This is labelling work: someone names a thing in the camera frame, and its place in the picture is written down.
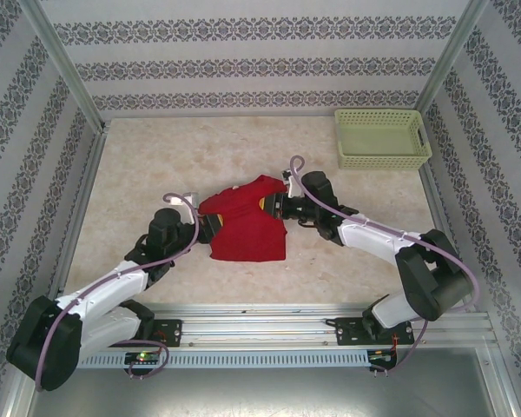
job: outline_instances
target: plastic basket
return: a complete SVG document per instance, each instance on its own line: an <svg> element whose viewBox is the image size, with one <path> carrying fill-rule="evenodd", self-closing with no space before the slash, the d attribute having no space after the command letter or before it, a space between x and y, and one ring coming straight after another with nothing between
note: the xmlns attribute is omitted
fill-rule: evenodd
<svg viewBox="0 0 521 417"><path fill-rule="evenodd" d="M341 169L419 169L432 156L417 110L342 109L334 116Z"/></svg>

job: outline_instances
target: floor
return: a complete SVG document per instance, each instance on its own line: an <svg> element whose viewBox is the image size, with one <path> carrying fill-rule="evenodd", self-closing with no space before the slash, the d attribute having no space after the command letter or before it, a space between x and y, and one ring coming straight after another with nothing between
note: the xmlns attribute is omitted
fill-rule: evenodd
<svg viewBox="0 0 521 417"><path fill-rule="evenodd" d="M426 232L432 219L417 171L338 169L332 117L115 119L102 154L66 292L114 268L147 232L162 195L206 199L260 174L279 178L300 154L323 170L340 203L378 222ZM179 303L367 304L400 288L397 269L286 221L285 261L223 262L196 245L136 299Z"/></svg>

